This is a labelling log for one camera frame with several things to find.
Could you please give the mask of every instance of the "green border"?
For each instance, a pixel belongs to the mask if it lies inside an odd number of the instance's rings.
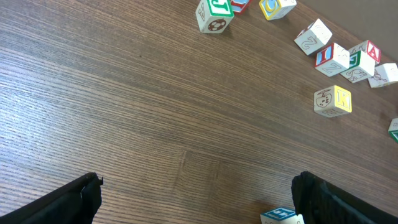
[[[359,66],[359,64],[361,63],[361,52],[360,52],[360,51],[359,51],[359,52],[356,52],[356,53],[353,53],[352,55],[350,55],[350,56],[349,56],[349,60],[351,61],[351,56],[356,55],[356,54],[358,54],[358,56],[357,56],[357,61],[356,61],[356,65],[350,66],[349,69],[355,68],[355,67]]]
[[[393,140],[395,140],[398,143],[398,131],[389,131],[391,137]]]
[[[209,6],[210,14],[212,16],[234,17],[234,12],[232,11],[231,1],[226,0],[226,2],[228,3],[229,11],[231,11],[231,13],[230,14],[218,14],[218,13],[213,13],[213,11],[211,10],[212,4],[210,3],[210,0],[207,0],[207,5]]]

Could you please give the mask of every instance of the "gray background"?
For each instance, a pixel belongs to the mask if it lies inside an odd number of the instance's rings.
[[[397,0],[298,0],[398,61]]]

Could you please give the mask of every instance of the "red border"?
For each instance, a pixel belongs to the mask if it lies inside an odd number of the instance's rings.
[[[328,49],[328,47],[330,47],[330,46],[331,46],[330,58],[329,58],[328,60],[324,61],[324,62],[321,62],[319,65],[317,65],[318,54],[319,54],[320,52],[322,52],[322,51],[326,51],[326,50]],[[315,68],[318,67],[318,66],[320,66],[320,65],[323,65],[324,63],[327,63],[328,61],[330,61],[331,59],[333,59],[333,57],[334,57],[333,52],[334,52],[334,51],[335,51],[335,43],[332,43],[331,45],[328,45],[327,47],[325,47],[323,50],[319,51],[319,52],[317,53],[317,56],[315,57]]]
[[[246,11],[246,9],[249,7],[249,4],[250,4],[251,1],[252,1],[252,0],[249,0],[248,3],[246,3],[245,5],[243,5],[244,7],[242,8],[242,11],[241,11],[241,12],[235,12],[235,11],[234,11],[234,14],[236,14],[236,15],[241,15],[241,14],[243,14],[243,13]],[[235,3],[233,0],[231,0],[231,5],[233,5],[233,6],[238,6],[238,7],[241,7],[241,6],[242,6],[242,4]]]
[[[369,43],[372,43],[373,46],[375,46],[375,48],[379,49],[379,60],[376,60],[376,59],[374,59],[374,57],[372,57],[372,56],[369,55],[369,53],[368,53],[368,50],[369,50]],[[371,58],[373,58],[373,60],[375,60],[377,63],[380,63],[380,60],[381,60],[381,50],[380,50],[380,48],[379,48],[378,46],[376,46],[376,44],[374,44],[374,43],[371,42],[370,40],[368,40],[368,45],[366,46],[366,53],[367,53]]]

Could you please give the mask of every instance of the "wooden block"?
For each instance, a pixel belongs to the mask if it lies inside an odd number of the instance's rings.
[[[268,21],[280,19],[296,5],[296,0],[261,0],[260,8]]]
[[[231,0],[232,11],[241,15],[249,7],[251,0]]]
[[[296,37],[294,42],[309,55],[321,47],[325,46],[330,40],[331,32],[326,25],[317,19]]]
[[[234,17],[229,0],[201,0],[196,11],[200,32],[220,34]]]
[[[349,68],[349,52],[332,43],[317,54],[315,68],[328,77],[337,75]]]
[[[298,224],[303,223],[303,216],[296,215],[296,212],[289,208],[276,208],[260,215],[261,224]]]
[[[336,85],[314,93],[313,100],[313,110],[328,118],[353,111],[351,92]]]
[[[393,119],[391,121],[390,128],[388,129],[388,133],[398,143],[398,118]]]
[[[379,88],[398,82],[398,68],[396,63],[385,63],[374,68],[374,76],[368,78],[372,88]]]
[[[352,83],[371,78],[374,75],[374,60],[360,50],[349,56],[349,69],[340,74]]]
[[[349,49],[348,51],[350,54],[353,54],[361,50],[363,52],[366,52],[376,62],[376,65],[380,63],[381,50],[376,45],[374,45],[374,43],[372,43],[370,40],[362,42],[357,46]]]

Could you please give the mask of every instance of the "cube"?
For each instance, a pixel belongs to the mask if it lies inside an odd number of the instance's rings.
[[[353,111],[351,93],[336,85],[314,93],[313,101],[313,110],[328,118],[349,114]]]
[[[373,60],[376,62],[376,64],[380,63],[381,59],[381,50],[378,48],[374,43],[372,43],[370,40],[367,40],[365,42],[362,42],[358,44],[357,46],[349,49],[349,53],[353,54],[355,52],[363,51],[367,53]]]
[[[331,32],[324,23],[317,19],[296,37],[294,42],[309,55],[325,46],[330,40]]]
[[[332,43],[317,54],[315,68],[328,77],[337,75],[349,68],[349,52]]]
[[[296,212],[289,208],[276,208],[260,215],[261,224],[298,224],[303,223],[303,216],[296,215]]]
[[[388,129],[388,133],[391,135],[393,140],[398,143],[398,118],[393,119],[390,124],[390,128]]]
[[[352,83],[371,78],[374,75],[374,60],[360,50],[349,56],[349,69],[340,74]]]
[[[385,63],[374,69],[374,76],[368,78],[372,88],[387,86],[398,82],[398,68],[396,63]]]
[[[220,34],[234,17],[229,0],[201,0],[197,8],[200,32]]]
[[[236,15],[241,15],[250,4],[251,0],[231,0],[232,11]]]
[[[266,19],[271,21],[286,16],[297,3],[296,0],[261,0],[259,5]]]

